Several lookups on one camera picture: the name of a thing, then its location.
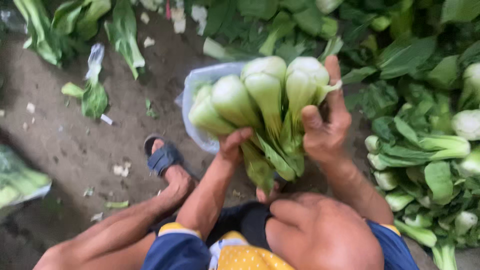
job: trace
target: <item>shorts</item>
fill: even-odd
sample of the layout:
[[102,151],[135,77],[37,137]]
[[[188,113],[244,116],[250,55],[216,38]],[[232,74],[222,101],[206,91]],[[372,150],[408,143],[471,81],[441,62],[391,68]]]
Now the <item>shorts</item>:
[[[250,245],[271,251],[265,234],[265,225],[270,217],[272,217],[270,208],[257,201],[223,208],[205,243],[207,247],[210,247],[226,233],[237,231],[247,239]],[[163,225],[175,222],[176,219],[177,216],[168,217],[154,225],[150,231],[158,235],[158,231]]]

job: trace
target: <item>muddy floor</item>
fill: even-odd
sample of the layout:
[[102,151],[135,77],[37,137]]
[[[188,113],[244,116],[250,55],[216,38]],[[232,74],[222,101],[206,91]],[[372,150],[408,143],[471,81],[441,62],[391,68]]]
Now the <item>muddy floor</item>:
[[[136,11],[138,18],[144,10]],[[140,46],[147,71],[138,81],[123,57],[111,48],[103,29],[96,38],[106,46],[100,80],[108,93],[106,115],[114,121],[113,126],[83,117],[80,103],[60,92],[67,82],[83,85],[88,55],[58,69],[22,49],[23,35],[10,34],[1,46],[0,74],[6,79],[0,99],[0,109],[6,111],[0,118],[2,134],[34,167],[48,173],[54,184],[45,199],[0,213],[0,269],[31,269],[48,247],[88,228],[94,214],[112,214],[104,207],[106,201],[129,200],[134,204],[164,189],[165,183],[151,176],[146,167],[143,142],[147,135],[159,133],[173,141],[197,177],[212,161],[213,156],[201,151],[186,134],[175,98],[183,91],[190,70],[216,61],[203,56],[203,39],[196,35],[192,21],[188,21],[185,34],[176,35],[170,22],[156,13],[149,15],[148,25],[138,21],[138,41],[142,44],[151,37],[156,44],[146,49]],[[158,119],[146,116],[146,98],[152,101]],[[26,111],[29,102],[36,105],[34,114]],[[346,146],[368,174],[363,140],[369,126],[359,112],[353,113],[353,119]],[[132,163],[130,174],[115,176],[112,167],[126,161]],[[95,191],[84,197],[89,187]],[[288,185],[286,191],[326,193],[327,186],[316,165],[308,162],[305,175]],[[225,205],[254,199],[254,192],[245,170],[239,168]],[[419,246],[409,244],[422,269],[435,269]],[[473,261],[475,254],[478,250],[462,255],[459,268],[478,269],[480,262],[478,256]]]

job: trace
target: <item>sandal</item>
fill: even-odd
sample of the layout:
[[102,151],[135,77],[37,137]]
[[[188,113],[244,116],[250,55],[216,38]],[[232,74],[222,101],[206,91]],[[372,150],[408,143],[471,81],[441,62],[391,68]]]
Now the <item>sandal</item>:
[[[156,139],[161,139],[164,144],[155,153],[152,153],[153,143]],[[172,165],[183,165],[183,156],[175,145],[158,134],[147,137],[144,142],[144,149],[148,158],[147,166],[151,172],[156,172],[157,176],[162,175]]]

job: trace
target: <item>clear plastic bag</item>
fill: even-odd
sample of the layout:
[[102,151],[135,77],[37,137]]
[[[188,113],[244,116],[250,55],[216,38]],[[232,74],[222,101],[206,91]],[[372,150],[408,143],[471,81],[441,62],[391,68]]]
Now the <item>clear plastic bag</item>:
[[195,143],[206,152],[216,154],[220,148],[218,141],[212,138],[207,132],[202,131],[192,125],[188,120],[188,113],[193,106],[193,97],[197,91],[198,85],[211,82],[214,83],[223,76],[236,74],[240,76],[245,62],[224,63],[209,67],[194,69],[185,79],[185,89],[182,96],[182,116],[183,123],[187,134],[195,141]]
[[105,55],[105,47],[101,43],[96,43],[92,46],[90,56],[88,57],[88,72],[85,79],[97,77],[102,69],[103,56]]
[[25,20],[17,10],[2,8],[0,10],[0,19],[7,26],[9,31],[23,34],[27,33]]
[[0,144],[0,208],[43,197],[51,185],[48,175],[29,168],[8,145]]

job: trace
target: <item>foot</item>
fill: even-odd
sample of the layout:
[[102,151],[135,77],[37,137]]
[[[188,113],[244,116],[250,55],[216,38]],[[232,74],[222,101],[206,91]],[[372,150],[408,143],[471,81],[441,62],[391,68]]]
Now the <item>foot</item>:
[[280,196],[280,184],[275,181],[270,195],[267,196],[261,188],[257,188],[257,200],[263,204],[270,204]]
[[[156,139],[153,142],[152,153],[163,146],[164,142],[161,139]],[[187,188],[193,190],[198,182],[192,178],[188,172],[178,164],[172,165],[165,170],[163,178],[167,181],[169,187]]]

